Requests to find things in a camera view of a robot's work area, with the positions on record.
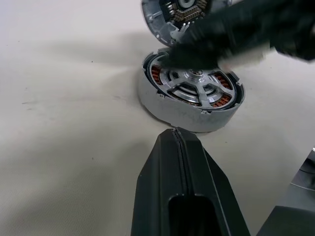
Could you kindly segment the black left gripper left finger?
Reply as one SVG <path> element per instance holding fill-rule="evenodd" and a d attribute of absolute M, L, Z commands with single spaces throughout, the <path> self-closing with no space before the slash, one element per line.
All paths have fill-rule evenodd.
<path fill-rule="evenodd" d="M 192 188 L 182 128 L 158 135 L 136 184 L 130 236 L 192 236 Z"/>

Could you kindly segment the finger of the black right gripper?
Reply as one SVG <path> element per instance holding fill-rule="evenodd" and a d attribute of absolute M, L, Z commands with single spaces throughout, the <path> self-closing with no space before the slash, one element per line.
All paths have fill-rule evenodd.
<path fill-rule="evenodd" d="M 270 49 L 261 19 L 271 0 L 243 0 L 195 21 L 183 36 L 184 49 Z"/>
<path fill-rule="evenodd" d="M 194 24 L 169 53 L 169 67 L 214 69 L 231 59 L 268 44 L 272 24 Z"/>

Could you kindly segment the grey motor base copper windings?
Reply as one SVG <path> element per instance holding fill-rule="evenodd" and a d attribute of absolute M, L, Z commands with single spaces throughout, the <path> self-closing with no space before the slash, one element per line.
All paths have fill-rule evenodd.
<path fill-rule="evenodd" d="M 239 78 L 233 72 L 214 69 L 222 71 L 235 83 L 237 95 L 233 105 L 223 110 L 194 107 L 166 95 L 156 85 L 159 79 L 155 79 L 154 75 L 159 75 L 161 69 L 167 69 L 162 66 L 162 62 L 168 54 L 168 48 L 158 49 L 147 55 L 142 63 L 143 77 L 139 80 L 138 96 L 144 108 L 157 119 L 190 132 L 215 132 L 226 126 L 245 99 L 245 88 Z"/>

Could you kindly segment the silver spoked motor rotor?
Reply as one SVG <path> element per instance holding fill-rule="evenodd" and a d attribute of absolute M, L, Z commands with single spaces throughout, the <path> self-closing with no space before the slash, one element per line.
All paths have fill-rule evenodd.
<path fill-rule="evenodd" d="M 154 78 L 166 95 L 204 110 L 226 109 L 237 95 L 235 83 L 220 70 L 161 69 Z"/>

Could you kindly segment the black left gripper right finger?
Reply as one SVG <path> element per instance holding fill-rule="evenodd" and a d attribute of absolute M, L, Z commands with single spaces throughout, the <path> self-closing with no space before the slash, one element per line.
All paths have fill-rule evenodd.
<path fill-rule="evenodd" d="M 230 182 L 193 133 L 175 129 L 192 195 L 189 236 L 251 236 Z"/>

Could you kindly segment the silver rotor cover disc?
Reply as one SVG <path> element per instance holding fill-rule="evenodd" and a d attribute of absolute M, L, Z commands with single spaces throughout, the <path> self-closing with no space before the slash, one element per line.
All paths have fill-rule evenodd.
<path fill-rule="evenodd" d="M 232 5 L 233 0 L 141 0 L 142 12 L 151 33 L 172 47 L 196 20 Z"/>

